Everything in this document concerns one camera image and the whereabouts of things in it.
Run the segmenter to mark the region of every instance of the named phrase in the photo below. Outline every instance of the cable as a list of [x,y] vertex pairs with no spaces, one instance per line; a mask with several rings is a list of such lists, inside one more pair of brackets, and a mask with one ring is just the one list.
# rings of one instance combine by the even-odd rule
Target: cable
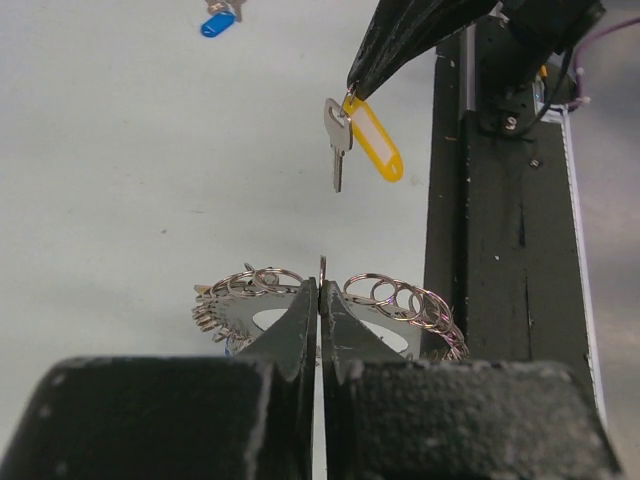
[[569,72],[569,67],[571,66],[571,57],[573,56],[573,48],[567,48],[564,52],[564,57],[562,58],[562,66],[560,67],[560,72],[558,74],[558,79],[556,84],[553,86],[553,90],[549,95],[545,95],[544,104],[538,110],[538,113],[535,117],[531,119],[529,123],[527,123],[524,127],[519,130],[514,130],[513,132],[502,132],[501,136],[508,138],[521,138],[531,131],[531,129],[542,120],[542,117],[549,111],[551,106],[553,105],[553,101],[558,95],[560,88],[562,87],[562,83]]
[[[581,105],[588,104],[591,101],[591,99],[588,96],[586,96],[584,93],[584,82],[582,81],[582,76],[584,75],[584,68],[582,68],[581,60],[582,60],[582,54],[584,53],[584,51],[587,48],[589,48],[591,45],[593,45],[597,40],[601,39],[602,37],[606,37],[607,35],[613,32],[617,32],[618,30],[622,30],[623,28],[631,27],[639,23],[640,23],[640,17],[631,18],[624,22],[617,23],[587,38],[584,42],[580,44],[578,48],[576,48],[576,54],[573,59],[573,70],[575,71],[575,74],[576,74],[577,94],[576,94],[576,98],[574,98],[569,103],[564,105],[564,107],[569,112],[573,112],[577,110],[578,107],[580,107]],[[558,108],[558,107],[562,107],[562,105],[554,105],[554,108]]]

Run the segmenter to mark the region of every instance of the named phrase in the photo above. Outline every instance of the key head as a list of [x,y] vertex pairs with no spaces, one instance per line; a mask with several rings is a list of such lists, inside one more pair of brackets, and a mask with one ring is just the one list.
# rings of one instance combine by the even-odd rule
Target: key head
[[216,13],[229,11],[229,5],[226,2],[207,0],[207,5],[209,5],[207,8],[209,15],[215,15]]
[[344,113],[340,104],[333,98],[324,102],[324,128],[329,134],[331,146],[341,152],[353,147],[353,127],[351,117]]

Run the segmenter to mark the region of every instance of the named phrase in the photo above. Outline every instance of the key blade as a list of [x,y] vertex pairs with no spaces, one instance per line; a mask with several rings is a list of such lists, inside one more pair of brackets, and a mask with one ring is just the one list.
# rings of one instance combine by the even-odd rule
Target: key blade
[[337,148],[333,149],[333,189],[336,193],[342,191],[342,164],[344,155]]

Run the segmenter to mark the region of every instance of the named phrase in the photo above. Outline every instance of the blue key tag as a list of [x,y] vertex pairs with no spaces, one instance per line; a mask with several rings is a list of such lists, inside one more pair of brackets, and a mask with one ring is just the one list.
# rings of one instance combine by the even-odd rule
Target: blue key tag
[[200,32],[208,38],[217,37],[227,28],[233,25],[236,16],[231,12],[216,13],[213,17],[202,24]]

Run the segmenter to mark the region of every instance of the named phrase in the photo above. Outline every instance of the key tag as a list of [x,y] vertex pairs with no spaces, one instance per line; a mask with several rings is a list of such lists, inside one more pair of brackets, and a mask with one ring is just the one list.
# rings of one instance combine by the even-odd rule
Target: key tag
[[369,156],[380,175],[387,182],[397,182],[402,178],[404,165],[400,152],[394,145],[375,113],[367,102],[348,94],[342,105],[351,117],[353,134]]
[[231,12],[221,11],[202,24],[200,32],[208,38],[214,38],[233,25],[236,16]]

